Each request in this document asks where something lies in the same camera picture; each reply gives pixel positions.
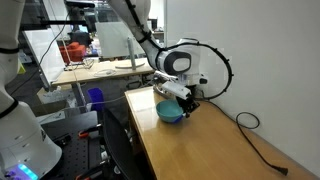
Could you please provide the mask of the black perforated robot base table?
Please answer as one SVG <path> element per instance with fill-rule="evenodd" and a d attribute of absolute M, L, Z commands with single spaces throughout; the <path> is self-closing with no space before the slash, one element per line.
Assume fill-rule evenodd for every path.
<path fill-rule="evenodd" d="M 97 131 L 86 138 L 78 133 L 98 123 L 96 111 L 42 124 L 47 135 L 62 146 L 58 164 L 40 180 L 76 180 L 78 175 L 101 162 L 100 138 Z"/>

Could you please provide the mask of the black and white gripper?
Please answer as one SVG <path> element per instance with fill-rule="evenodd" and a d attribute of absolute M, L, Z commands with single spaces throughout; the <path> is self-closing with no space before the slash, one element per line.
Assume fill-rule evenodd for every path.
<path fill-rule="evenodd" d="M 191 113 L 200 106 L 200 104 L 192 97 L 191 91 L 181 84 L 167 81 L 163 85 L 163 88 L 176 96 L 176 100 L 185 112 L 186 118 L 189 118 Z"/>

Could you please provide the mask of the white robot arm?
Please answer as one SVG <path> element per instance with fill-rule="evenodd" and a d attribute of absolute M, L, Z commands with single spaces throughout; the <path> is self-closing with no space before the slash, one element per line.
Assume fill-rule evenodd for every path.
<path fill-rule="evenodd" d="M 182 38 L 175 45 L 160 46 L 147 26 L 151 0 L 108 0 L 108 4 L 134 35 L 150 67 L 175 78 L 164 83 L 166 90 L 189 100 L 187 86 L 202 82 L 199 49 L 203 44 Z M 47 136 L 31 107 L 6 90 L 19 71 L 18 34 L 24 5 L 25 0 L 0 0 L 1 180 L 40 180 L 62 158 L 62 149 Z"/>

